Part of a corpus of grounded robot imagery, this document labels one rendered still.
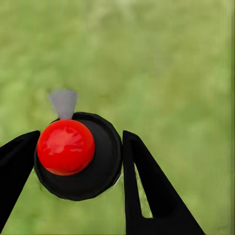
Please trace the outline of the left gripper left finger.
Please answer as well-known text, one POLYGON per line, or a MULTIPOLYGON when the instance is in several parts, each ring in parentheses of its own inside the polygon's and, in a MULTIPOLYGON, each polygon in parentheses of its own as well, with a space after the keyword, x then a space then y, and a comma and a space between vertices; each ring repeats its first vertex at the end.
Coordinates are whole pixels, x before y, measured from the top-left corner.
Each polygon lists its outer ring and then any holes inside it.
POLYGON ((34 167, 40 134, 23 134, 0 147, 0 234, 34 167))

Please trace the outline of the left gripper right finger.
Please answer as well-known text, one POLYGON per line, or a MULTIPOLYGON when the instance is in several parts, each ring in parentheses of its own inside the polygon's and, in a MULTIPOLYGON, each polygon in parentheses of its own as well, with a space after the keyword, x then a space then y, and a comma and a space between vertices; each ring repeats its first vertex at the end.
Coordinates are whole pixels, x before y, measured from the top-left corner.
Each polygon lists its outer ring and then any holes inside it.
POLYGON ((123 131, 126 235, 205 235, 141 138, 123 131), (142 216, 136 164, 153 218, 142 216))

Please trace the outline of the pesticide atomizer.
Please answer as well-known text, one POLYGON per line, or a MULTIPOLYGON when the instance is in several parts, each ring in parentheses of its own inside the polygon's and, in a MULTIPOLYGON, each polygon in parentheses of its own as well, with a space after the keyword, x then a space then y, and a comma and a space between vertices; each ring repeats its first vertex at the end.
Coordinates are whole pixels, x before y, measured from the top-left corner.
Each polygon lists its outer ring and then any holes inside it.
POLYGON ((77 91, 52 91, 58 120, 47 126, 34 150, 42 185, 59 198, 82 201, 113 187, 122 176, 123 146, 114 126, 98 114, 76 112, 77 91))

